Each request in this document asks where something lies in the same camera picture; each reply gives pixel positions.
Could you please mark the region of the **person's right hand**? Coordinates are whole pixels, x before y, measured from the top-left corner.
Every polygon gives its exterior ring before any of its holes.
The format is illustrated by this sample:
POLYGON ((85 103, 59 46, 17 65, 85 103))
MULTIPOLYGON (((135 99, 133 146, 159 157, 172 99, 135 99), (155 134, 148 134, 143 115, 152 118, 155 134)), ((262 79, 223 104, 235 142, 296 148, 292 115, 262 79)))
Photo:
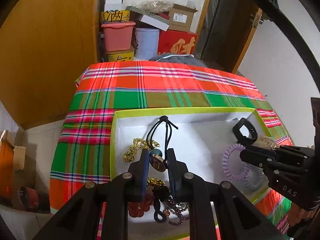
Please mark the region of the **person's right hand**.
POLYGON ((292 202, 291 207, 288 211, 287 222, 290 226, 294 226, 300 223, 303 219, 312 218, 314 214, 315 211, 306 211, 292 202))

